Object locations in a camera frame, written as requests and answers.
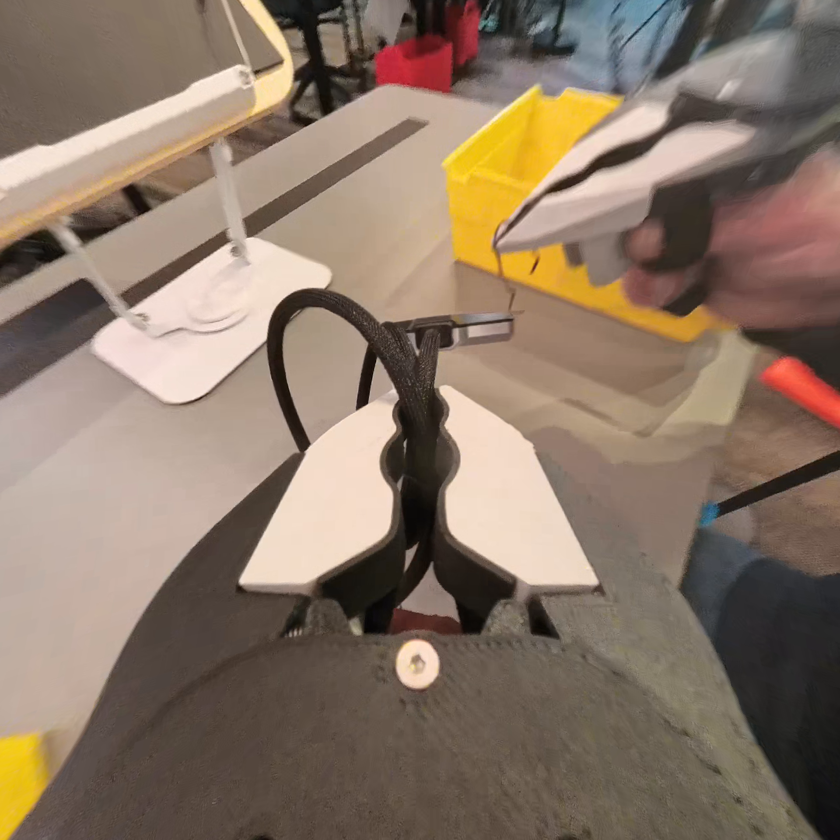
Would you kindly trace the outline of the thin black cable tie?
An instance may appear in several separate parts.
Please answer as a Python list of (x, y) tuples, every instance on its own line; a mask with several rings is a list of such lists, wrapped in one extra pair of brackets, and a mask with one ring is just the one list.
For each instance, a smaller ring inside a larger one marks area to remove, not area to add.
[(496, 228), (496, 231), (493, 234), (493, 238), (491, 240), (491, 247), (493, 255), (495, 256), (496, 263), (497, 263), (497, 276), (502, 282), (506, 293), (507, 293), (507, 315), (510, 319), (515, 319), (517, 315), (519, 315), (520, 311), (516, 309), (516, 299), (518, 295), (518, 289), (521, 285), (519, 281), (523, 279), (520, 278), (510, 278), (505, 270), (505, 265), (503, 261), (503, 255), (507, 253), (507, 251), (502, 252), (499, 249), (499, 243), (502, 238), (507, 236), (509, 229), (516, 223), (514, 216), (509, 216), (504, 222), (499, 223)]

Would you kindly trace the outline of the yellow bin with cardboard divider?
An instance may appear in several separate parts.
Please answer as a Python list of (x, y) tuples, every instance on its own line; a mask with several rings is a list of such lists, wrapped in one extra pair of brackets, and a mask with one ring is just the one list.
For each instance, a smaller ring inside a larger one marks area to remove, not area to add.
[(37, 732), (1, 739), (1, 838), (32, 811), (49, 782), (46, 744)]

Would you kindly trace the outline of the person's right hand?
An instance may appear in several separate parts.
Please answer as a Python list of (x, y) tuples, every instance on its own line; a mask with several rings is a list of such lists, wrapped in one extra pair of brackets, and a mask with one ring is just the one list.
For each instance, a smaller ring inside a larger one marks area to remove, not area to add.
[(828, 147), (786, 182), (720, 203), (707, 249), (706, 308), (744, 329), (839, 320), (839, 157)]

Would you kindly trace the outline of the black office chair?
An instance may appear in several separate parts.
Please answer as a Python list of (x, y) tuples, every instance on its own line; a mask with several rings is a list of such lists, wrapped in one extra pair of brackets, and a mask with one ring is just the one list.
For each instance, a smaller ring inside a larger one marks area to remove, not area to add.
[[(371, 52), (362, 34), (361, 3), (358, 1), (292, 1), (290, 15), (283, 14), (283, 28), (296, 29), (302, 36), (307, 60), (294, 71), (297, 87), (289, 101), (291, 120), (301, 127), (313, 124), (312, 117), (299, 109), (303, 95), (312, 88), (316, 94), (319, 117), (325, 117), (337, 107), (352, 101), (356, 95), (372, 87)], [(338, 25), (342, 31), (345, 61), (342, 65), (328, 63), (320, 28)]]

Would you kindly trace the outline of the black rod with blue tip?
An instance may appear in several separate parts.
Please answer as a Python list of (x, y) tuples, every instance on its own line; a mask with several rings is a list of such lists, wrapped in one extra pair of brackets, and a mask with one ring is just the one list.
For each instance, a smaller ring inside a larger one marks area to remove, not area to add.
[(735, 511), (778, 496), (789, 490), (810, 484), (839, 470), (839, 451), (817, 458), (812, 462), (790, 470), (781, 476), (764, 481), (750, 489), (740, 491), (720, 501), (709, 501), (702, 508), (698, 525), (710, 526), (716, 520)]

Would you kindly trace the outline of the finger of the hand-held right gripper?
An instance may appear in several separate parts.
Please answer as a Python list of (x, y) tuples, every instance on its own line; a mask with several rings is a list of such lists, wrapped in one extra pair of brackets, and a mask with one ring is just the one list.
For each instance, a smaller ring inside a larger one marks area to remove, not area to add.
[(519, 253), (580, 243), (638, 226), (659, 188), (721, 163), (748, 145), (754, 134), (746, 124), (688, 124), (667, 133), (641, 156), (545, 193), (523, 215), (499, 228), (496, 251)]
[(636, 214), (647, 214), (655, 188), (649, 175), (641, 175), (639, 165), (675, 131), (678, 113), (677, 100), (634, 100), (617, 109), (552, 168), (516, 213), (534, 213), (538, 205), (555, 199), (593, 199), (609, 213), (630, 207)]

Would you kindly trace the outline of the white port bar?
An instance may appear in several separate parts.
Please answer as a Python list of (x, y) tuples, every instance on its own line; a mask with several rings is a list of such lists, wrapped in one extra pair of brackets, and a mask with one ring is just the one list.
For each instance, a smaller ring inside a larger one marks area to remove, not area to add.
[(233, 66), (150, 106), (1, 161), (2, 224), (127, 167), (240, 118), (254, 105), (255, 77)]

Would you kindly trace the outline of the white metal stand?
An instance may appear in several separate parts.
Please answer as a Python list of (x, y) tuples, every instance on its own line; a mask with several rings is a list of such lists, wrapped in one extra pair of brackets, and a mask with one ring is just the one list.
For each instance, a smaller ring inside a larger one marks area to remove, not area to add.
[(134, 308), (111, 288), (67, 222), (49, 226), (114, 315), (92, 338), (92, 354), (167, 405), (210, 393), (264, 345), (270, 315), (285, 297), (326, 289), (333, 277), (324, 264), (247, 236), (228, 142), (213, 142), (209, 156), (227, 243)]

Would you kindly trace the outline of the person's blue jeans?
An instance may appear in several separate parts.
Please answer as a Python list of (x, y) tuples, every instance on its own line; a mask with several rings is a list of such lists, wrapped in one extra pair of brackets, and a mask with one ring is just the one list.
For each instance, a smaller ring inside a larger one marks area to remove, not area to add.
[(711, 528), (696, 532), (679, 590), (713, 646), (730, 590), (763, 559), (753, 546), (729, 535)]

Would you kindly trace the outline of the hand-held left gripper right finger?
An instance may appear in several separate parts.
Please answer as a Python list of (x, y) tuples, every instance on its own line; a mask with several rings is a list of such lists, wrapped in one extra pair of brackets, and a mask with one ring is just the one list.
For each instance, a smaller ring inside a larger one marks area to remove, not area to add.
[(434, 573), (468, 625), (502, 601), (598, 592), (533, 444), (452, 386), (437, 399)]

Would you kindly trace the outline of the orange tube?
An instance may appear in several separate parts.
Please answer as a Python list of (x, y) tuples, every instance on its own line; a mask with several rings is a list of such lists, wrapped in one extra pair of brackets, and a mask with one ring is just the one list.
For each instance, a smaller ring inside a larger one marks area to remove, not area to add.
[(763, 385), (826, 424), (839, 428), (839, 391), (792, 356), (772, 362), (759, 376)]

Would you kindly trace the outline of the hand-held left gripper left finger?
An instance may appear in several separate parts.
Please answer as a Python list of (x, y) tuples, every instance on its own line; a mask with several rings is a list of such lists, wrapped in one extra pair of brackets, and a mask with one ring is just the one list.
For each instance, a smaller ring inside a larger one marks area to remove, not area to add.
[(238, 586), (337, 602), (387, 631), (406, 564), (396, 390), (345, 417), (302, 454)]

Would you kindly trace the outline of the plain yellow bin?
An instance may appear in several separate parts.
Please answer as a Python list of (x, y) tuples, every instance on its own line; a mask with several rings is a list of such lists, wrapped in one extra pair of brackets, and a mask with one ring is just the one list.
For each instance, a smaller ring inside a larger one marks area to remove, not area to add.
[[(533, 86), (450, 154), (443, 169), (455, 259), (497, 275), (491, 240), (499, 223), (622, 100), (577, 88), (551, 97)], [(525, 287), (664, 339), (692, 343), (707, 331), (732, 330), (705, 308), (678, 318), (634, 306), (617, 282), (594, 287), (586, 269), (572, 267), (560, 245), (504, 255), (503, 261), (508, 276), (522, 277)]]

